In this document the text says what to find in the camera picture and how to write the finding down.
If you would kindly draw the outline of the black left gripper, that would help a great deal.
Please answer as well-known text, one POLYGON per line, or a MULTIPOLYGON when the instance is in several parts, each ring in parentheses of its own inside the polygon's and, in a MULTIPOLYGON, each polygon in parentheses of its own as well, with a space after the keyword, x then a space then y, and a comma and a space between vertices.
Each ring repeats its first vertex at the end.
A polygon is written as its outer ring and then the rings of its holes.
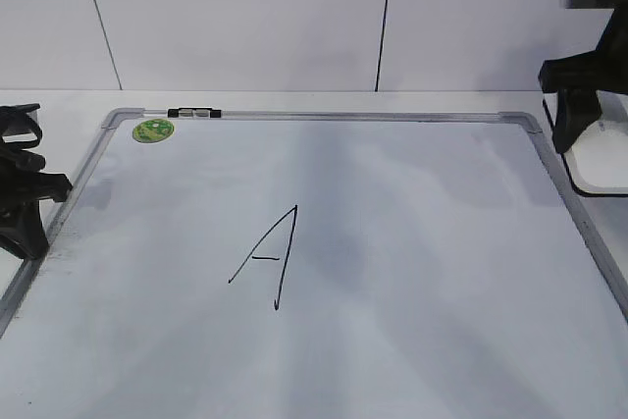
POLYGON ((64 202, 73 190, 65 174, 42 173, 44 167, 43 156, 1 141, 1 248, 23 260, 49 248, 38 201, 64 202))

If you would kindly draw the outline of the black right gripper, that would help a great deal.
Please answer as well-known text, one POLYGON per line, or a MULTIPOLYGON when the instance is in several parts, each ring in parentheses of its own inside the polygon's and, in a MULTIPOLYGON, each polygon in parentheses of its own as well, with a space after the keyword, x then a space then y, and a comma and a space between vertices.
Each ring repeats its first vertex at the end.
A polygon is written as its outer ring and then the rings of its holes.
POLYGON ((545 60, 539 72, 543 93, 557 92, 552 143, 567 152, 602 115, 596 90, 627 93, 627 7, 617 7, 589 52, 545 60))

